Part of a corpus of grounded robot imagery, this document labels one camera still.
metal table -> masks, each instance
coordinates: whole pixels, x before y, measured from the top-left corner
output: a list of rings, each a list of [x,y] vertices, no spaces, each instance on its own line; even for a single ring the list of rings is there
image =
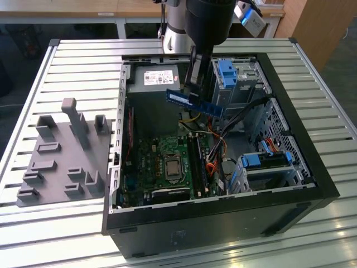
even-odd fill
[[[18,208],[39,114],[56,122],[61,101],[75,97],[91,120],[115,120],[121,55],[162,53],[157,40],[61,41],[47,49],[0,163],[0,266],[313,267],[357,265],[356,128],[298,45],[286,39],[227,40],[215,52],[266,52],[341,194],[288,232],[160,256],[125,260],[100,234],[103,199]]]

floor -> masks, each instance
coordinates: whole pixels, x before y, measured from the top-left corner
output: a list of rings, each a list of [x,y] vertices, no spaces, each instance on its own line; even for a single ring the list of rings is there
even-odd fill
[[[112,25],[43,25],[36,27],[38,41],[43,49],[42,57],[49,41],[61,39],[113,39],[117,38]],[[337,100],[345,109],[353,123],[357,125],[357,18],[348,29],[348,35],[332,54],[321,76],[330,87]],[[0,157],[21,113],[32,82],[35,79],[42,58],[25,59],[10,36],[0,33],[0,60],[14,82],[14,89],[0,98]]]

table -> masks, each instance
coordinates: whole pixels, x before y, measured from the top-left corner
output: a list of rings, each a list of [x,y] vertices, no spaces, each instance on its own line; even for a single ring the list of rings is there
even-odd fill
[[[300,46],[287,39],[228,39],[214,52],[266,52],[341,194],[289,231],[194,250],[125,260],[100,234],[103,198],[18,208],[39,114],[67,121],[61,101],[75,97],[87,120],[115,121],[121,55],[162,53],[157,40],[62,40],[52,43],[0,162],[2,267],[313,267],[357,262],[357,130]]]
[[[268,25],[264,37],[273,38],[284,11],[265,8],[262,13]],[[126,23],[159,23],[160,18],[160,5],[148,0],[0,1],[0,24],[114,23],[120,39],[127,38]]]

ram slot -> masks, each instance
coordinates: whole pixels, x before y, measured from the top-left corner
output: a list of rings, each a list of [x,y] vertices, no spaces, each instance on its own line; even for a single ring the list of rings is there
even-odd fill
[[[195,197],[200,198],[205,195],[205,185],[202,183],[201,161],[196,137],[187,137],[187,150],[189,153]]]

yellow wire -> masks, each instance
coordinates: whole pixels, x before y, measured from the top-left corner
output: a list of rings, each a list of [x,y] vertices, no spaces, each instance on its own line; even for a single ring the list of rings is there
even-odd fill
[[[200,116],[201,116],[201,113],[199,113],[199,114],[198,114],[196,117],[194,117],[194,118],[182,119],[182,120],[179,120],[179,122],[181,122],[181,123],[190,123],[190,122],[193,122],[193,121],[197,120]]]
[[[211,129],[210,129],[210,127],[208,127],[208,131],[209,132],[211,132],[215,137],[217,137],[217,138],[219,138],[219,135],[217,134],[217,133],[215,133],[215,132],[213,132]],[[225,154],[227,153],[227,143],[225,142],[225,140],[222,138],[222,141],[223,141],[223,144],[224,144],[224,152],[223,152],[223,154],[222,154],[222,157],[224,157],[225,156]]]

